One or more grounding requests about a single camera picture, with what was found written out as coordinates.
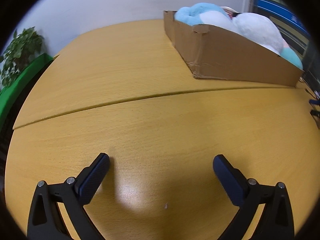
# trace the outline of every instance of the wooden tabletop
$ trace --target wooden tabletop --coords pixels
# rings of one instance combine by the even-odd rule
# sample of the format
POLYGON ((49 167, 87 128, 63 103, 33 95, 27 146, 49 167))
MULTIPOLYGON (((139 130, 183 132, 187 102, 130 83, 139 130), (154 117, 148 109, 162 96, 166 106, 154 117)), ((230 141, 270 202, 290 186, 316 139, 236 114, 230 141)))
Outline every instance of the wooden tabletop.
POLYGON ((5 173, 25 232, 37 182, 76 176, 100 152, 111 169, 85 210, 107 240, 217 239, 237 212, 212 170, 217 154, 261 184, 284 182, 296 231, 305 221, 320 189, 320 137, 303 86, 196 80, 162 24, 85 33, 36 83, 5 173))
POLYGON ((107 26, 67 45, 36 83, 14 128, 137 98, 186 91, 283 87, 196 80, 164 33, 163 20, 107 26))

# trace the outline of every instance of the green plant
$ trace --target green plant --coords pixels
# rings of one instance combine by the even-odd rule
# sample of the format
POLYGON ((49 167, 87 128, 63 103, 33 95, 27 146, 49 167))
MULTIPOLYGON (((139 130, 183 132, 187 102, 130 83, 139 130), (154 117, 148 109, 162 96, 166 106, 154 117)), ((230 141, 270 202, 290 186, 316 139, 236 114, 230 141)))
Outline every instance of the green plant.
POLYGON ((40 53, 43 37, 38 35, 35 28, 23 29, 17 35, 13 34, 13 40, 0 56, 0 63, 5 60, 2 71, 0 71, 2 85, 10 86, 19 76, 22 70, 34 59, 36 53, 40 53))

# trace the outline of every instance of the white fluffy fur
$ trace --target white fluffy fur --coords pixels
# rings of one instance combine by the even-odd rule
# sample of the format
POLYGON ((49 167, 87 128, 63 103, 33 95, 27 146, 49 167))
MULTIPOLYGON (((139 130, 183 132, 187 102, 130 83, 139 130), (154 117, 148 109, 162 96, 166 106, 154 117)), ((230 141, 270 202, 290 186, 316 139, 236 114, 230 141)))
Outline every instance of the white fluffy fur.
POLYGON ((283 39, 274 23, 267 17, 255 13, 242 13, 232 19, 239 34, 267 49, 281 53, 283 39))
POLYGON ((226 30, 238 33, 236 26, 232 23, 230 18, 218 11, 208 11, 199 14, 200 19, 204 24, 215 25, 226 30))

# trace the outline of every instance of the wood grain surface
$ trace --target wood grain surface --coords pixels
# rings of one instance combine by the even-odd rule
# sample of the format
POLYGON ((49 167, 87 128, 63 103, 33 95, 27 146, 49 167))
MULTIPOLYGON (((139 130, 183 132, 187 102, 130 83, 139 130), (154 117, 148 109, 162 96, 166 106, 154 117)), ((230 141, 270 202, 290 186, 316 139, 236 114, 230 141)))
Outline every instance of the wood grain surface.
POLYGON ((196 80, 164 33, 163 20, 107 26, 82 34, 34 86, 14 128, 96 106, 184 91, 280 85, 196 80))

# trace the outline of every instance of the blue and white plush toy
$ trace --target blue and white plush toy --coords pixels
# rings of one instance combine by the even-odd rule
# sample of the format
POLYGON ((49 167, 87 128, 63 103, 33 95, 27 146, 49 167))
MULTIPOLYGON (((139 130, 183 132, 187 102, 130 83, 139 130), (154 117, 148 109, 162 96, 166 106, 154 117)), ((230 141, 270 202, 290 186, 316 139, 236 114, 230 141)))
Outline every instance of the blue and white plush toy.
POLYGON ((230 17, 225 10, 218 5, 212 3, 197 3, 191 7, 182 7, 179 9, 175 13, 174 19, 190 26, 209 24, 238 33, 280 55, 296 67, 302 69, 302 63, 299 57, 284 41, 274 23, 263 15, 241 13, 236 17, 230 17))
POLYGON ((197 3, 191 7, 182 7, 174 14, 176 21, 188 25, 209 24, 238 33, 228 14, 213 3, 197 3))

